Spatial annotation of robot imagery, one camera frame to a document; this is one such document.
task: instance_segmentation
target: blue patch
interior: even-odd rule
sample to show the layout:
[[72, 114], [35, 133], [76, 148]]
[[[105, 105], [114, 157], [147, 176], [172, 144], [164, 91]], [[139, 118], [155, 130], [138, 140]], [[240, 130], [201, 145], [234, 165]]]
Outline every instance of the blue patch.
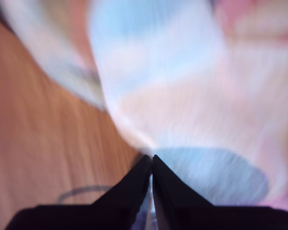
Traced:
[[256, 205], [269, 192], [266, 175], [226, 149], [173, 148], [153, 154], [214, 205]]

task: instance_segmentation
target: blurry fabric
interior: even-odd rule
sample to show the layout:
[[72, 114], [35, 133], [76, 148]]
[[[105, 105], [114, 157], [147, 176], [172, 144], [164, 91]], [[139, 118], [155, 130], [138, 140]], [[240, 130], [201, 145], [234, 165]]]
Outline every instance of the blurry fabric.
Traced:
[[0, 5], [50, 77], [210, 202], [288, 210], [288, 0], [88, 1], [94, 58], [67, 2]]

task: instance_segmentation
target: black object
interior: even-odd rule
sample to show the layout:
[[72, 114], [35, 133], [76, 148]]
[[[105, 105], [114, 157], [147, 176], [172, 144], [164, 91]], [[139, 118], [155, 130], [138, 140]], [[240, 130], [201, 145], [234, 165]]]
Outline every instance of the black object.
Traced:
[[153, 174], [159, 230], [288, 230], [288, 212], [270, 207], [215, 207], [156, 155], [143, 156], [92, 205], [37, 206], [18, 212], [6, 230], [129, 230]]

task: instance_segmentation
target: wood grain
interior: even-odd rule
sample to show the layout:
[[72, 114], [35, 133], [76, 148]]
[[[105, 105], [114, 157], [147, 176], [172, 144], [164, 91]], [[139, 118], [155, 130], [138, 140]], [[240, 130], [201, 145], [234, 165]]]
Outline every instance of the wood grain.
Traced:
[[[117, 183], [138, 156], [110, 117], [50, 80], [0, 24], [0, 229], [77, 187]], [[92, 203], [103, 192], [67, 203]]]

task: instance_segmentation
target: pink patch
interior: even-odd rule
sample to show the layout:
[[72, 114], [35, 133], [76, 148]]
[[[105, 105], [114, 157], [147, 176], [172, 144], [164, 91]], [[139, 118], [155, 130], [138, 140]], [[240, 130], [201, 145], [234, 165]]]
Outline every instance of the pink patch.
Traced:
[[235, 22], [251, 10], [256, 0], [218, 0], [217, 11], [220, 11], [224, 30], [229, 30]]

